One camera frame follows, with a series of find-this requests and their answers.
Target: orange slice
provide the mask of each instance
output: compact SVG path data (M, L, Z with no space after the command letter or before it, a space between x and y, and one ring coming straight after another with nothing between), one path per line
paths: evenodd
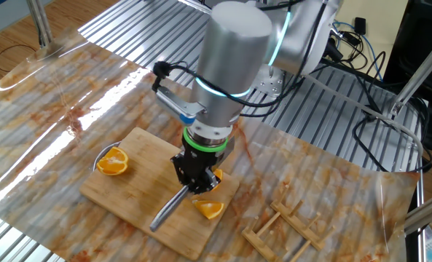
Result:
M220 169L216 169L216 171L214 171L214 175L216 177L218 177L221 180L221 183L222 183L222 179L224 178L224 171L222 171ZM218 188L221 183L217 184L217 186L215 188L213 188L213 190L216 189L216 188Z
M128 168L128 155L122 149L114 146L99 160L96 167L104 175L120 175Z
M195 207L203 214L207 219L213 219L218 216L224 209L224 203L217 201L196 201Z

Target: stained plastic wrap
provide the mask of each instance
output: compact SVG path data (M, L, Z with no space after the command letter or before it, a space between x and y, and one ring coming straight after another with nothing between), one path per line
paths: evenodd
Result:
M182 126L155 103L154 75L77 32L54 47L0 81L0 218L70 261L185 261L79 193L101 150L134 127L181 146ZM305 201L303 223L320 212L311 229L336 228L324 249L310 246L298 261L405 261L403 222L418 174L362 169L255 119L241 119L234 136L221 167L240 188L201 261L263 261L241 231L274 215L270 203L285 185L287 207ZM289 250L285 261L305 242L282 218L271 230L269 246Z

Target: wooden cutting board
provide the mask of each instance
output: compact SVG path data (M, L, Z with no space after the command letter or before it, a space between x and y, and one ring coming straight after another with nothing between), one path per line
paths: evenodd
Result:
M151 221L181 189L170 162L180 149L140 128L132 130L119 147L130 158L127 171L107 176L96 170L81 185L81 193L177 253L192 260L198 259L235 195L239 182L224 174L223 181L214 191L194 196L223 202L224 210L218 217L208 220L187 197L153 233L149 229Z

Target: wooden floor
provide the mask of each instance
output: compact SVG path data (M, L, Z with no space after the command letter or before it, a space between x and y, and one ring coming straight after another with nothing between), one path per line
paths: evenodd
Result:
M57 36L65 28L78 28L115 4L118 0L54 0L46 6L52 34ZM39 48L37 32L30 16L0 32L0 52L16 44ZM33 51L27 47L7 50L0 56L0 67L9 71ZM0 70L0 78L6 72ZM432 170L424 175L425 199L432 197Z

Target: cable connector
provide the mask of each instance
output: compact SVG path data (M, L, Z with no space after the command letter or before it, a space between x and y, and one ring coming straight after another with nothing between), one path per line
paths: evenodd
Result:
M152 90L157 92L157 88L160 87L161 80L165 79L166 76L170 76L172 71L172 65L165 61L156 62L152 68L152 72L157 76L156 80L152 84Z

